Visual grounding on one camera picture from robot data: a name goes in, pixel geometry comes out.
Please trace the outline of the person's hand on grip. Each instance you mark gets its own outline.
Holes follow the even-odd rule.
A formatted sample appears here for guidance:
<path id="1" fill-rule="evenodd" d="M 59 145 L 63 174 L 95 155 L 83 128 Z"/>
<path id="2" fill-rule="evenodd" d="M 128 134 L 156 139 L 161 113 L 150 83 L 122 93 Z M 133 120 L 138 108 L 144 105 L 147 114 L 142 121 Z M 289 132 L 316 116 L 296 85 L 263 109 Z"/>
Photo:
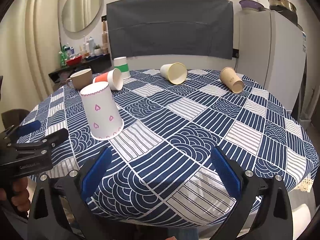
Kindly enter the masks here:
<path id="1" fill-rule="evenodd" d="M 27 190 L 28 178 L 20 178 L 12 182 L 12 189 L 15 195 L 11 201 L 18 211 L 27 212 L 30 210 L 29 192 Z"/>

